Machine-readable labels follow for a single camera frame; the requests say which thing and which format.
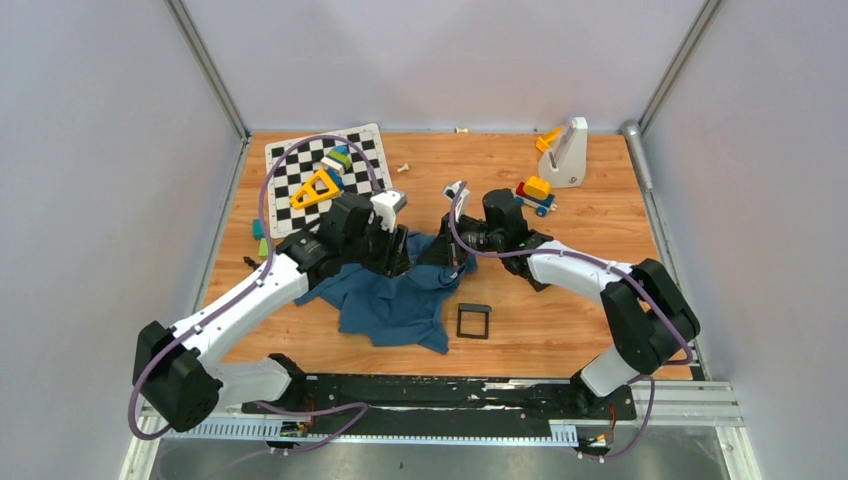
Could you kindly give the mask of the blue shirt garment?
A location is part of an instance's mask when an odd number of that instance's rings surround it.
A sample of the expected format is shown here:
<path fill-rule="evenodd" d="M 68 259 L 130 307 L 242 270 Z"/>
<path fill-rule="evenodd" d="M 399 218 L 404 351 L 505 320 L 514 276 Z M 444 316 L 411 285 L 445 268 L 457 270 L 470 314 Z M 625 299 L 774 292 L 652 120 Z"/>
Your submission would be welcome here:
<path fill-rule="evenodd" d="M 437 237 L 412 232 L 408 252 L 414 261 L 405 274 L 388 278 L 359 264 L 348 264 L 339 273 L 294 304 L 303 306 L 321 298 L 340 312 L 338 331 L 362 334 L 377 347 L 420 345 L 439 354 L 449 351 L 443 320 L 443 305 L 459 288 L 467 274 L 478 269 L 469 256 L 459 267 L 427 265 L 418 261 Z"/>

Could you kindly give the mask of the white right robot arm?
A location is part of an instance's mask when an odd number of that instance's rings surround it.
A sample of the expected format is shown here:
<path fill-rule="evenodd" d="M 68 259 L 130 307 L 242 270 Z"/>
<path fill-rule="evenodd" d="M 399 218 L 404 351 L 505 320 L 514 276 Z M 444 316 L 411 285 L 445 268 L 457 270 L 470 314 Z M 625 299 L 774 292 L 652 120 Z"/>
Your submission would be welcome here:
<path fill-rule="evenodd" d="M 465 213 L 465 182 L 447 185 L 443 195 L 451 205 L 421 263 L 457 267 L 470 257 L 496 258 L 536 291 L 556 286 L 602 307 L 612 343 L 571 378 L 571 403 L 580 415 L 596 417 L 618 388 L 693 360 L 699 321 L 659 261 L 618 263 L 568 247 L 531 229 L 509 189 L 484 195 L 482 220 Z"/>

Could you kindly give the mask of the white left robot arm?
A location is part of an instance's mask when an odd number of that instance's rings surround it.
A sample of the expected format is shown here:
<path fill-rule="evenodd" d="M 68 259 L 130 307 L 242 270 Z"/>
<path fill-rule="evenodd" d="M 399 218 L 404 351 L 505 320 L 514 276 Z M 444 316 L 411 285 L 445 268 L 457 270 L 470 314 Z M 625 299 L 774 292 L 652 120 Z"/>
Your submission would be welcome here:
<path fill-rule="evenodd" d="M 397 215 L 406 195 L 388 189 L 369 198 L 335 198 L 317 229 L 289 234 L 267 259 L 216 301 L 170 327 L 153 321 L 138 335 L 133 397 L 144 398 L 176 432 L 202 423 L 214 410 L 270 401 L 298 411 L 306 386 L 279 355 L 225 364 L 223 356 L 262 321 L 306 295 L 346 264 L 392 278 L 411 267 L 408 230 Z"/>

